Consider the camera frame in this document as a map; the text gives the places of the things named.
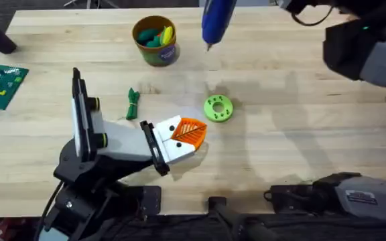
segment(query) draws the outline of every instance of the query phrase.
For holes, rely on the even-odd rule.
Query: blue marker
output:
[[[237,0],[206,0],[202,17],[202,38],[207,51],[221,41],[231,21]]]

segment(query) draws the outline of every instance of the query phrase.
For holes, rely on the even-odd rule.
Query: green ring toy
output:
[[[222,111],[214,110],[214,105],[222,105]],[[221,94],[210,96],[204,103],[204,112],[206,117],[214,122],[223,122],[230,119],[233,113],[233,104],[229,98]]]

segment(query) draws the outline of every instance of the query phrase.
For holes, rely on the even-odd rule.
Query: green circuit board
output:
[[[0,65],[0,110],[5,110],[29,70]]]

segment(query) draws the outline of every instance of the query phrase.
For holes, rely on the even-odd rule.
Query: wooden table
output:
[[[309,20],[327,9],[311,10]],[[180,59],[148,66],[131,39],[136,21],[169,17],[178,28]],[[201,9],[18,11],[8,29],[18,44],[0,64],[30,69],[0,111],[0,216],[38,216],[58,180],[52,172],[72,136],[72,67],[99,96],[104,117],[123,123],[127,91],[139,90],[139,118],[177,114],[208,124],[197,155],[160,177],[153,168],[125,179],[160,185],[162,213],[205,210],[210,195],[235,209],[270,212],[262,198],[273,184],[311,181],[339,171],[386,179],[386,89],[352,82],[322,62],[323,29],[302,27],[276,7],[235,10],[223,43],[206,53]],[[226,123],[207,121],[212,93],[235,105]]]

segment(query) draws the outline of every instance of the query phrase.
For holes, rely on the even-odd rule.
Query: green cable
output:
[[[129,110],[127,111],[126,119],[127,120],[133,120],[137,118],[138,114],[138,100],[139,100],[140,93],[133,91],[132,88],[129,90]]]

